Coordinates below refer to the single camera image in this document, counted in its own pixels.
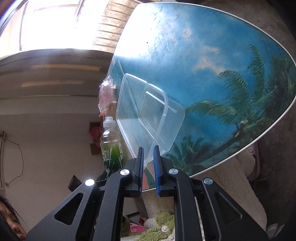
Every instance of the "green bottle label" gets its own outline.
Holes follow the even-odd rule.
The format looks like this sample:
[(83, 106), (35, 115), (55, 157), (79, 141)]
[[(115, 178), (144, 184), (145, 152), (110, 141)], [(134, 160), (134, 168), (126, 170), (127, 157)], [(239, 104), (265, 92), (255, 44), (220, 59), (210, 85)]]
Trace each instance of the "green bottle label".
[(114, 172), (122, 169), (122, 147), (121, 144), (115, 144), (110, 147), (102, 148), (103, 162), (107, 173), (107, 178)]

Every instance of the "black hair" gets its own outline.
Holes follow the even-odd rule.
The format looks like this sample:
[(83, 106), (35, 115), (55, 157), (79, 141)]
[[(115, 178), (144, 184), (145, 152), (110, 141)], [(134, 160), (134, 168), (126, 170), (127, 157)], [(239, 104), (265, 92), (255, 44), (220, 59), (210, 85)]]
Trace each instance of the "black hair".
[(10, 202), (3, 197), (2, 195), (0, 195), (0, 202), (2, 202), (7, 209), (13, 214), (13, 216), (15, 217), (15, 219), (17, 220), (18, 223), (20, 223), (20, 220), (18, 218), (18, 216), (20, 216), (17, 211), (11, 206)]

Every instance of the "palm tree trunk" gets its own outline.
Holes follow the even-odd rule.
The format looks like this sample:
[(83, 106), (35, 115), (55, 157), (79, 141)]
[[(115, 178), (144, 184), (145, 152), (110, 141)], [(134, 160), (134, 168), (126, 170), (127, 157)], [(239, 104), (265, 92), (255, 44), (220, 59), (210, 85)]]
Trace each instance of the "palm tree trunk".
[(219, 146), (218, 148), (216, 148), (214, 151), (212, 151), (211, 153), (207, 153), (205, 155), (202, 156), (198, 156), (195, 160), (194, 163), (200, 163), (202, 161), (205, 161), (217, 154), (219, 154), (220, 152), (224, 151), (226, 148), (230, 147), (233, 143), (239, 141), (240, 139), (240, 135), (231, 138), (230, 140), (228, 140), (227, 142), (225, 142), (223, 145)]

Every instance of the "palm tree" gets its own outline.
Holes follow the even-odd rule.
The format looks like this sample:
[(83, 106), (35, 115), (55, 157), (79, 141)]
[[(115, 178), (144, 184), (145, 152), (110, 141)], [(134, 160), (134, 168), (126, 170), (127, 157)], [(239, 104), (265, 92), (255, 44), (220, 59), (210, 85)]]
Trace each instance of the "palm tree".
[(202, 171), (204, 168), (195, 162), (198, 156), (202, 156), (210, 152), (213, 145), (203, 143), (204, 138), (198, 138), (195, 142), (192, 141), (191, 135), (182, 138), (180, 148), (174, 142), (173, 153), (165, 154), (166, 158), (171, 159), (175, 168), (178, 168), (188, 175)]
[(272, 71), (265, 81), (265, 67), (260, 51), (250, 45), (252, 62), (248, 69), (254, 77), (254, 90), (240, 73), (226, 70), (219, 74), (225, 81), (226, 89), (231, 90), (222, 103), (215, 101), (196, 102), (186, 108), (186, 112), (198, 113), (200, 116), (212, 115), (226, 125), (235, 125), (236, 130), (223, 145), (199, 160), (206, 160), (234, 143), (241, 148), (266, 130), (291, 104), (296, 93), (295, 82), (290, 78), (292, 62), (289, 58), (273, 58)]

